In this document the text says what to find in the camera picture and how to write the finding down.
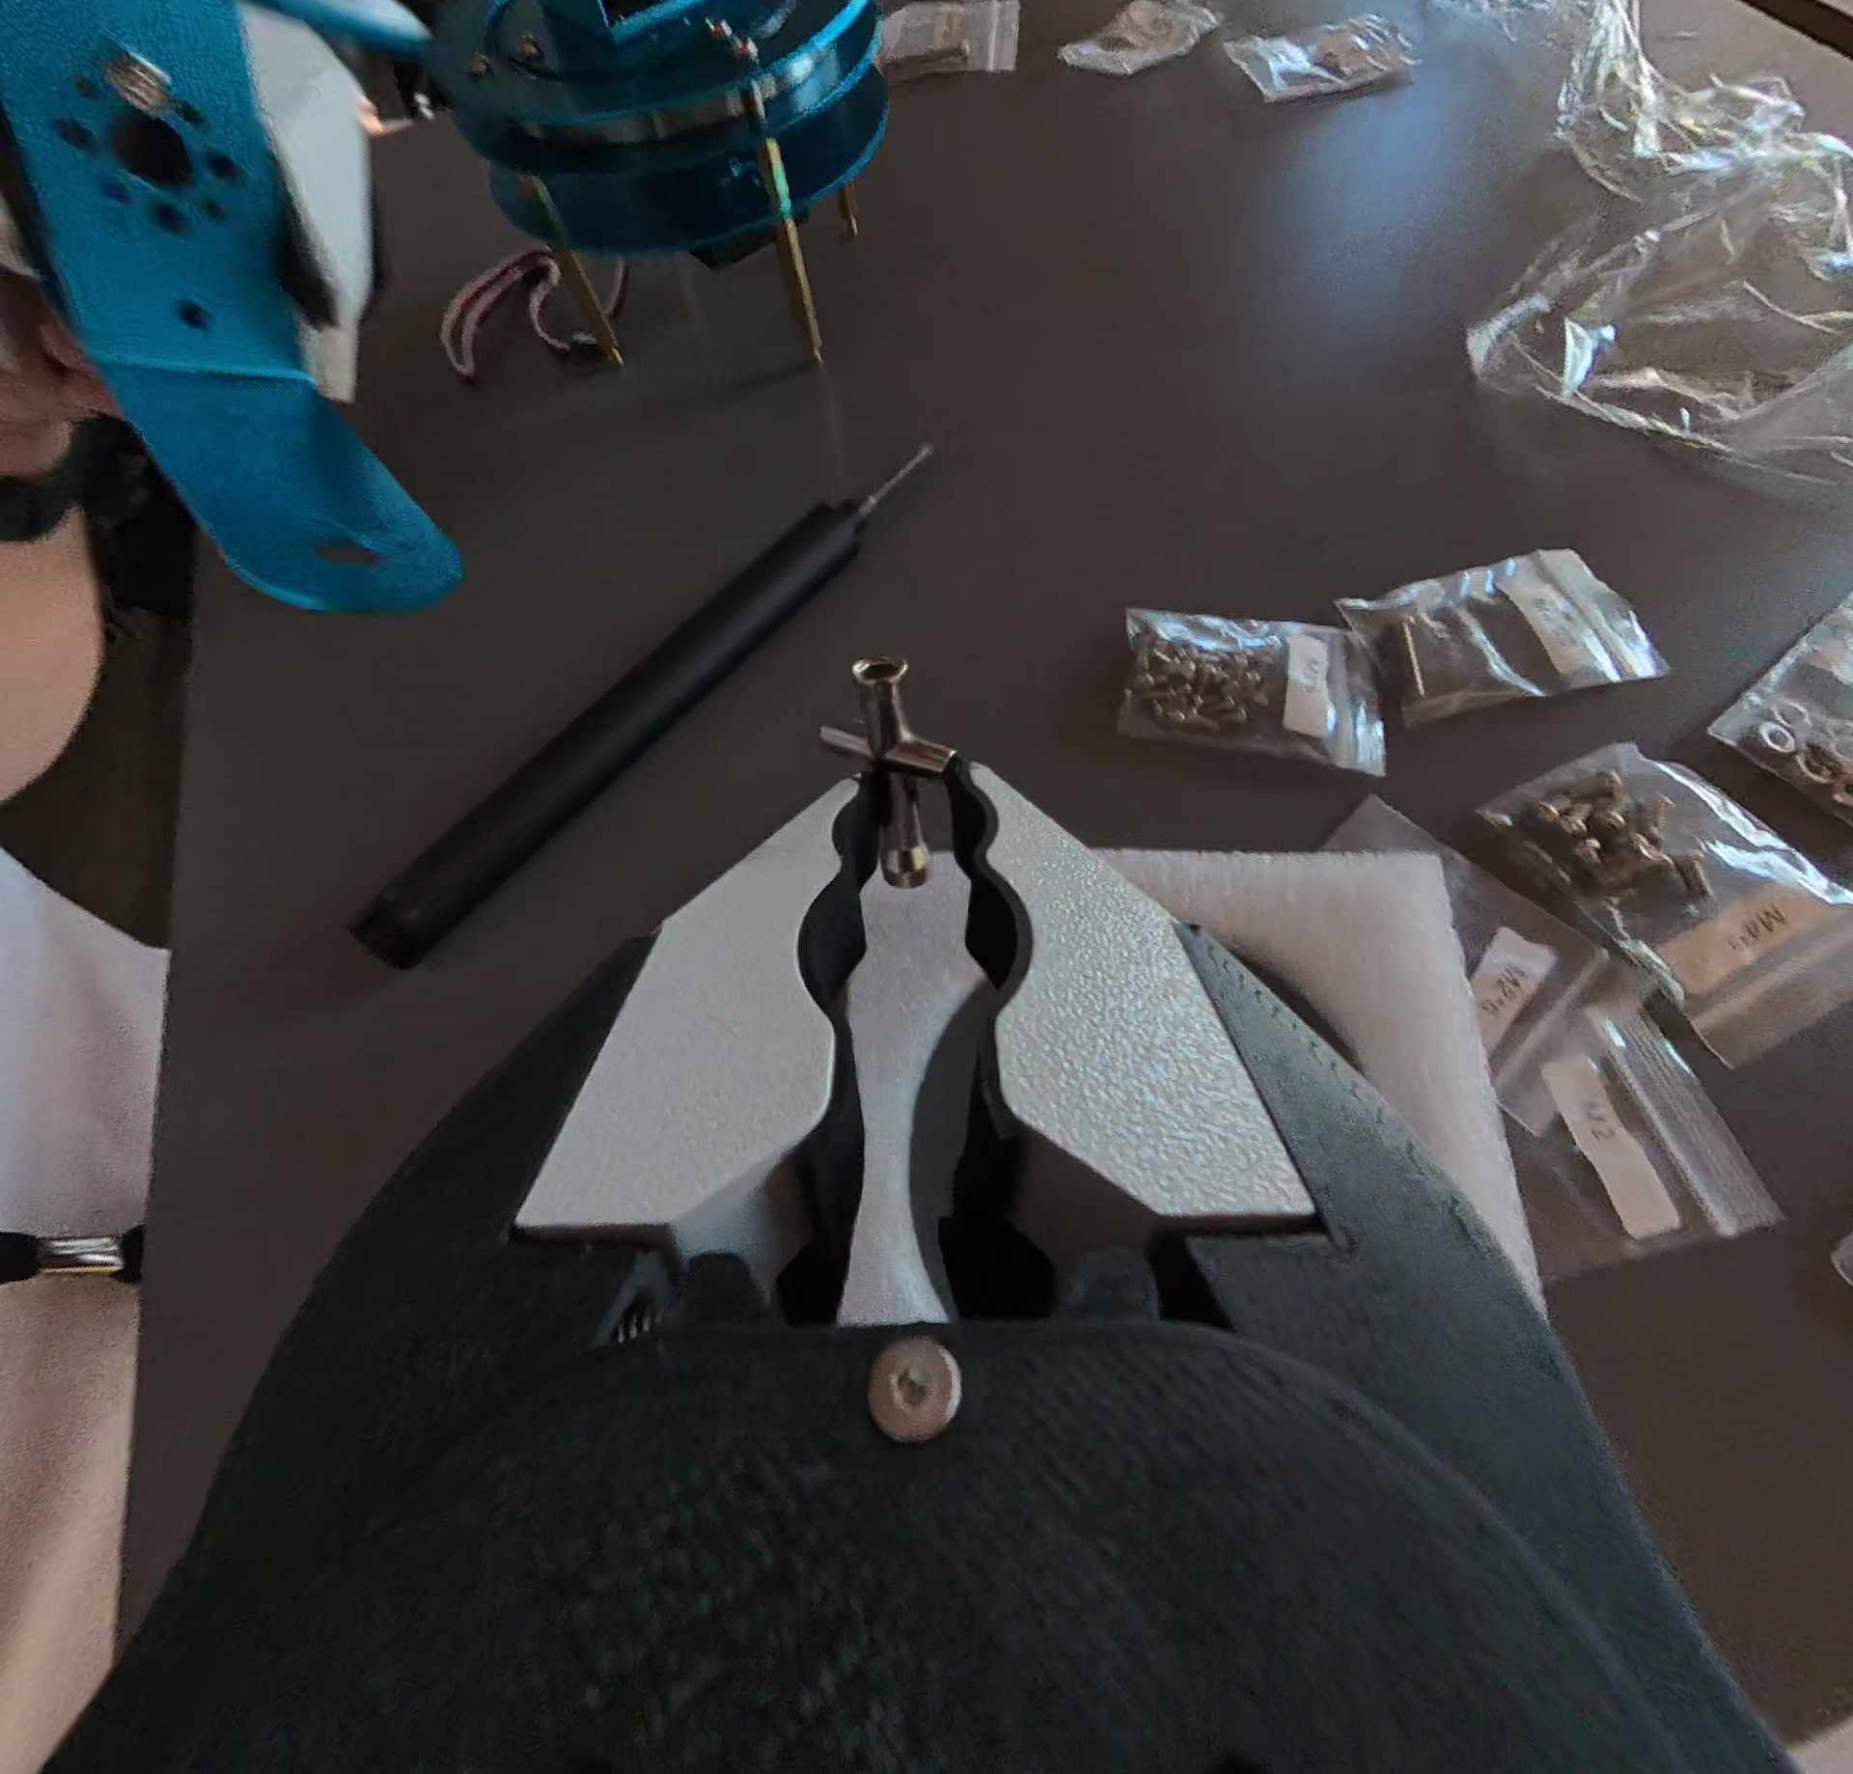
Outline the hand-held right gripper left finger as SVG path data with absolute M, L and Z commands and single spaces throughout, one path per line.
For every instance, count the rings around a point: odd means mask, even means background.
M 841 1317 L 868 1178 L 845 986 L 872 851 L 872 793 L 840 782 L 661 923 L 512 1231 L 735 1255 L 788 1317 Z

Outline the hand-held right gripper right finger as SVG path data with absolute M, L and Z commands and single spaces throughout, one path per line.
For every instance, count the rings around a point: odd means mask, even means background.
M 939 1215 L 961 1320 L 1048 1320 L 1085 1274 L 1221 1320 L 1209 1253 L 1332 1225 L 1201 974 L 1201 945 L 973 760 L 948 772 L 963 945 L 990 988 Z

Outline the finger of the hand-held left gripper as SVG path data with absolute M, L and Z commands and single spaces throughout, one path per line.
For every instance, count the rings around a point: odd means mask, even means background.
M 246 12 L 246 62 L 310 275 L 333 301 L 327 324 L 295 311 L 305 368 L 323 397 L 350 404 L 380 280 L 370 103 L 342 56 L 297 20 Z

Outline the blue metal bracket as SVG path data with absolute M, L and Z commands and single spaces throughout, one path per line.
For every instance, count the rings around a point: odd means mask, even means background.
M 246 12 L 413 70 L 420 0 L 3 0 L 4 267 L 100 370 L 221 561 L 282 603 L 400 613 L 462 578 L 452 542 L 321 395 L 327 324 L 246 62 Z

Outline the small metal cross wrench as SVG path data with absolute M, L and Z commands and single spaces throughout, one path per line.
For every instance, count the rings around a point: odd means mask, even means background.
M 918 814 L 918 785 L 942 783 L 958 752 L 922 739 L 903 707 L 910 664 L 899 654 L 868 654 L 851 664 L 863 728 L 821 728 L 822 746 L 851 760 L 868 789 L 879 871 L 899 890 L 925 887 L 932 853 Z

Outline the person's left hand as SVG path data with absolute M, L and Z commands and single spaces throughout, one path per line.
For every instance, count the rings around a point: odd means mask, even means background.
M 3 546 L 3 799 L 43 776 L 73 740 L 102 677 L 102 592 L 80 489 L 66 460 L 80 425 L 113 399 L 42 290 L 4 273 L 4 498 L 58 511 Z

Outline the white foam sheet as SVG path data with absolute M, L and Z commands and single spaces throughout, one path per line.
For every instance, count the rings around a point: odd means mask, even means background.
M 1440 858 L 1100 855 L 1178 923 L 1310 1001 L 1545 1309 Z

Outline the black screwdriver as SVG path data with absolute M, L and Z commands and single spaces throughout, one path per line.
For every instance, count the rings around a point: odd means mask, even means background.
M 861 551 L 874 511 L 934 451 L 934 442 L 920 442 L 868 491 L 805 511 L 393 875 L 347 925 L 357 947 L 393 970 L 420 965 L 836 578 Z

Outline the large clear bag of screws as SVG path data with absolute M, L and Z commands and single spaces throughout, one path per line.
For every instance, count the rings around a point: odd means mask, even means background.
M 1610 742 L 1483 803 L 1477 827 L 1726 1067 L 1849 1009 L 1849 884 L 1688 768 Z

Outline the clear bag of standoffs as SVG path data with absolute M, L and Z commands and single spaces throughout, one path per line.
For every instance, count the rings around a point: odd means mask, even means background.
M 1634 606 L 1573 550 L 1338 600 L 1404 728 L 1667 677 Z

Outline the small clear parts bag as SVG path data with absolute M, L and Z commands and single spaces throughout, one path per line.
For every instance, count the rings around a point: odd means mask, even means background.
M 876 67 L 895 80 L 1017 68 L 1022 0 L 916 0 L 884 17 Z
M 1060 45 L 1057 59 L 1075 73 L 1129 78 L 1189 56 L 1216 24 L 1216 12 L 1194 3 L 1132 0 L 1093 34 Z
M 1217 44 L 1264 103 L 1323 101 L 1397 86 L 1419 70 L 1411 38 L 1382 15 Z

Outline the clear bag of washers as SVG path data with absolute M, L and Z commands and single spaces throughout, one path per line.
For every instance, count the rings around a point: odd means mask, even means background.
M 1798 636 L 1706 736 L 1851 824 L 1851 600 Z

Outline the large crumpled clear plastic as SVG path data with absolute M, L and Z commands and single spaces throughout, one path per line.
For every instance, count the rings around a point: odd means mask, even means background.
M 1780 76 L 1566 86 L 1599 185 L 1467 332 L 1475 379 L 1807 495 L 1849 495 L 1851 154 Z

